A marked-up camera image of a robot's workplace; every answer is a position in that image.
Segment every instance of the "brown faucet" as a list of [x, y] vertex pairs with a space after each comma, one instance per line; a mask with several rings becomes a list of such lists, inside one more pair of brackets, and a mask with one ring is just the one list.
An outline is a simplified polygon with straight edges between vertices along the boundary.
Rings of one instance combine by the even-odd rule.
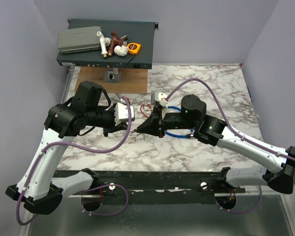
[[117, 45], [122, 46], [123, 45], [123, 39], [118, 38], [116, 32], [113, 30], [110, 34], [113, 36], [113, 39], [112, 39], [112, 42], [111, 42], [109, 50], [108, 50], [108, 55], [112, 56], [114, 54], [115, 46], [117, 46]]

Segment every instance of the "wooden board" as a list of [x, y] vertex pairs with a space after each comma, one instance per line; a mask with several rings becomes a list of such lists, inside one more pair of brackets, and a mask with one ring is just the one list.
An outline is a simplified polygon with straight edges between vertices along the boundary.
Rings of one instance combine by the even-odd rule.
[[92, 81], [100, 84], [108, 93], [137, 93], [148, 92], [148, 70], [144, 69], [119, 69], [121, 72], [120, 83], [105, 83], [104, 76], [107, 68], [81, 67], [75, 91], [80, 82]]

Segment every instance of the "wall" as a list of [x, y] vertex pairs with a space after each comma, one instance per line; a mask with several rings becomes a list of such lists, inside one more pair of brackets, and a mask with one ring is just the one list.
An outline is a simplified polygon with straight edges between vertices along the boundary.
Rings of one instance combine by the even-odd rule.
[[63, 92], [56, 55], [32, 0], [0, 0], [0, 236], [18, 233], [16, 202], [4, 193], [28, 168], [48, 109]]
[[34, 1], [55, 39], [59, 30], [67, 28], [66, 20], [72, 18], [159, 22], [160, 29], [154, 37], [154, 63], [241, 63], [278, 2]]
[[295, 146], [295, 0], [279, 1], [243, 73], [265, 140]]

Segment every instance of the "marble surface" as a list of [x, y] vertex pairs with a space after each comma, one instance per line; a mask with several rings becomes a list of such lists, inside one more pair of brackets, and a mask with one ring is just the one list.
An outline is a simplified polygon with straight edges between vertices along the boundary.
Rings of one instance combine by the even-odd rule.
[[[76, 67], [68, 98], [74, 95], [80, 68]], [[148, 72], [148, 94], [109, 94], [112, 102], [123, 95], [129, 97], [135, 108], [136, 120], [131, 130], [146, 118], [140, 113], [140, 105], [149, 103], [150, 93], [155, 90], [169, 94], [177, 85], [189, 78], [201, 78], [216, 93], [231, 124], [238, 130], [261, 139], [258, 122], [240, 66], [178, 66], [153, 65]], [[180, 107], [180, 100], [186, 94], [195, 94], [207, 104], [207, 113], [222, 119], [222, 116], [209, 91], [199, 82], [190, 82], [178, 90], [170, 99], [169, 105]], [[172, 133], [186, 134], [187, 130]], [[114, 147], [123, 137], [124, 131], [109, 134], [105, 138], [102, 129], [74, 142], [94, 149]], [[105, 171], [220, 171], [223, 167], [250, 167], [256, 165], [230, 150], [199, 143], [195, 139], [178, 139], [165, 136], [163, 139], [145, 135], [137, 136], [135, 144], [126, 142], [119, 149], [107, 154], [93, 154], [77, 148], [68, 147], [58, 165], [61, 170]]]

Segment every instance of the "tape measure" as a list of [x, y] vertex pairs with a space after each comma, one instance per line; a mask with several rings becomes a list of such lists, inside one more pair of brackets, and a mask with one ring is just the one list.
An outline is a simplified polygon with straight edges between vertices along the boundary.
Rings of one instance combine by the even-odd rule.
[[129, 43], [127, 45], [127, 48], [129, 48], [129, 52], [132, 55], [137, 55], [139, 50], [141, 49], [141, 44], [138, 43]]

